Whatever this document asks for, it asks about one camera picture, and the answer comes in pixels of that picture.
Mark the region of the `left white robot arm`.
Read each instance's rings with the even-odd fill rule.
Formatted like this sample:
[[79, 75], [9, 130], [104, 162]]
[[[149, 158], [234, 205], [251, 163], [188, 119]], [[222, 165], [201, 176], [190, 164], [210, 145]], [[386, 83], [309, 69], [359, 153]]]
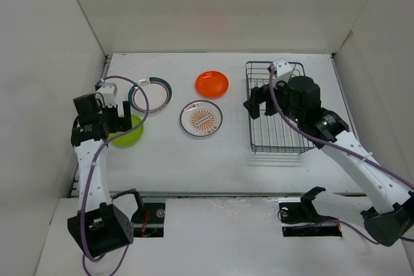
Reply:
[[113, 204], [107, 184], [107, 141], [110, 134], [132, 128], [131, 111], [124, 102], [124, 115], [120, 116], [116, 107], [106, 106], [94, 94], [73, 102], [78, 115], [71, 144], [78, 158], [80, 206], [77, 215], [68, 219], [67, 227], [84, 255], [97, 261], [132, 243], [131, 222], [141, 220], [145, 212], [137, 200], [128, 200], [121, 211]]

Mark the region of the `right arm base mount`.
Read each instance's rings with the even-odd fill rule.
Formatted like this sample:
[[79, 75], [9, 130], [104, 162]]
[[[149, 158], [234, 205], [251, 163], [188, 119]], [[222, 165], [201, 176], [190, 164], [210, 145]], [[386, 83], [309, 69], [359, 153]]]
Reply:
[[282, 223], [284, 237], [342, 237], [335, 218], [319, 215], [313, 200], [326, 192], [323, 187], [314, 187], [301, 197], [287, 197], [279, 201], [278, 219]]

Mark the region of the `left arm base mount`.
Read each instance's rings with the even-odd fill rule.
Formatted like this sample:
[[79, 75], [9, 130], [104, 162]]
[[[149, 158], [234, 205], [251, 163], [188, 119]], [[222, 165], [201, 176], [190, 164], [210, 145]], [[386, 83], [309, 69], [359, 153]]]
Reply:
[[144, 196], [135, 190], [137, 210], [131, 218], [134, 238], [160, 238], [164, 236], [166, 199]]

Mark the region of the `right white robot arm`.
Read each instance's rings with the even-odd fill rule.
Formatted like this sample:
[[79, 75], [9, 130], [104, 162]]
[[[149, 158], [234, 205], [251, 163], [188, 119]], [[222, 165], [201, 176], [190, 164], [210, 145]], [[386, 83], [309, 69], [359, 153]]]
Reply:
[[382, 167], [367, 152], [348, 124], [321, 105], [320, 87], [310, 77], [269, 81], [253, 87], [243, 105], [251, 119], [279, 114], [298, 134], [310, 140], [334, 160], [362, 189], [369, 202], [330, 193], [316, 186], [298, 202], [283, 202], [289, 214], [282, 221], [318, 225], [328, 221], [349, 221], [363, 227], [375, 244], [390, 247], [413, 227], [413, 185]]

